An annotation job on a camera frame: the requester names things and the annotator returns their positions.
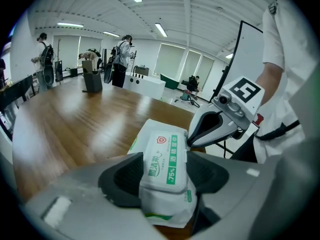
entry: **green label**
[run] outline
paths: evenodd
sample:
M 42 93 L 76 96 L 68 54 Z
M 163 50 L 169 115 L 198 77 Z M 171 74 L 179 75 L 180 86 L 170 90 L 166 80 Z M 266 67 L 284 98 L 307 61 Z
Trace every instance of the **green label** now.
M 187 196 L 188 202 L 191 203 L 192 202 L 191 190 L 188 190 L 186 192 L 186 196 Z
M 134 139 L 134 141 L 133 141 L 133 143 L 132 143 L 132 145 L 130 147 L 130 150 L 132 150 L 134 148 L 134 146 L 135 146 L 135 144 L 137 142 L 137 138 L 138 138 L 138 136 Z
M 171 135 L 169 167 L 168 167 L 168 174 L 167 174 L 167 177 L 166 177 L 166 183 L 170 184 L 170 185 L 176 184 L 177 147 L 178 147 L 178 136 L 177 135 Z
M 173 216 L 165 216 L 165 215 L 160 215 L 160 214 L 155 214 L 155 213 L 147 213 L 144 215 L 146 218 L 150 218 L 150 217 L 157 217 L 160 219 L 163 219 L 165 221 L 170 220 Z

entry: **wet wipes package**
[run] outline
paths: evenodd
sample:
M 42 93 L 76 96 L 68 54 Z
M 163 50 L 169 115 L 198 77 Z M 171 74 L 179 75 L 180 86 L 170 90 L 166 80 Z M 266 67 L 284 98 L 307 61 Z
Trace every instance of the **wet wipes package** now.
M 187 136 L 183 128 L 148 119 L 128 151 L 143 152 L 139 198 L 153 225 L 184 228 L 196 209 L 196 188 L 186 170 Z
M 186 138 L 180 132 L 153 131 L 143 153 L 140 187 L 181 193 L 187 188 Z

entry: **black pants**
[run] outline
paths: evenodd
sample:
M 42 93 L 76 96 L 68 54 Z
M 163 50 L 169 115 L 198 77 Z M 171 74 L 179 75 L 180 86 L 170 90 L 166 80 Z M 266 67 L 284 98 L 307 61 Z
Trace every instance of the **black pants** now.
M 243 143 L 241 147 L 230 157 L 233 160 L 257 163 L 255 148 L 254 148 L 255 134 L 252 134 L 248 140 Z
M 124 86 L 127 68 L 120 64 L 113 64 L 113 66 L 114 72 L 112 78 L 112 85 L 122 88 Z

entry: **person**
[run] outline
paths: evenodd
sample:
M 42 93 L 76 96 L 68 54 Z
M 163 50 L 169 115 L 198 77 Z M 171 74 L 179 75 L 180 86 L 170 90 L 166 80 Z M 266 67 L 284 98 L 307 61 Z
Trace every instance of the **person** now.
M 116 54 L 113 61 L 114 72 L 112 85 L 122 88 L 124 86 L 126 70 L 127 70 L 127 58 L 132 58 L 133 55 L 129 52 L 132 42 L 132 36 L 127 34 L 119 41 L 115 47 L 119 49 L 119 54 Z
M 47 85 L 44 77 L 44 66 L 40 63 L 40 58 L 47 46 L 50 45 L 47 41 L 47 34 L 41 33 L 40 36 L 37 39 L 38 44 L 36 45 L 36 57 L 34 57 L 31 61 L 35 63 L 35 73 L 36 78 L 39 82 L 39 93 L 43 93 L 46 90 L 49 90 L 52 88 L 51 85 Z
M 197 75 L 196 77 L 194 77 L 194 76 L 192 76 L 192 79 L 191 79 L 191 81 L 189 82 L 189 85 L 188 85 L 188 87 L 187 87 L 187 89 L 189 90 L 189 91 L 191 91 L 191 92 L 195 92 L 195 94 L 194 94 L 194 96 L 193 96 L 193 98 L 195 99 L 195 100 L 197 100 L 198 98 L 197 98 L 197 95 L 198 95 L 198 93 L 199 93 L 199 91 L 200 91 L 200 89 L 198 88 L 198 85 L 199 85 L 199 76 Z
M 0 58 L 0 89 L 6 86 L 5 69 L 6 63 L 3 58 Z
M 275 0 L 264 12 L 262 22 L 264 69 L 256 80 L 265 91 L 261 105 L 275 94 L 284 74 L 287 84 L 271 116 L 262 121 L 258 132 L 231 157 L 234 160 L 258 163 L 264 163 L 270 156 L 281 155 L 285 149 L 305 139 L 289 99 L 320 62 L 316 37 L 292 0 Z M 277 129 L 285 126 L 293 128 L 287 129 L 283 135 L 279 134 Z
M 98 67 L 98 55 L 90 50 L 86 50 L 84 53 L 80 53 L 78 59 L 85 59 L 85 60 L 91 60 L 92 61 L 92 70 L 96 70 L 96 66 Z

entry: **white ceiling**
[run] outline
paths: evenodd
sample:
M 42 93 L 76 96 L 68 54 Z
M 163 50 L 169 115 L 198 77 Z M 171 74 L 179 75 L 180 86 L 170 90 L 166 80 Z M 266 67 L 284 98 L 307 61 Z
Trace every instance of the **white ceiling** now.
M 31 31 L 57 29 L 57 22 L 83 24 L 83 31 L 189 45 L 224 58 L 233 51 L 240 21 L 261 28 L 273 0 L 36 0 Z M 168 37 L 162 37 L 160 22 Z

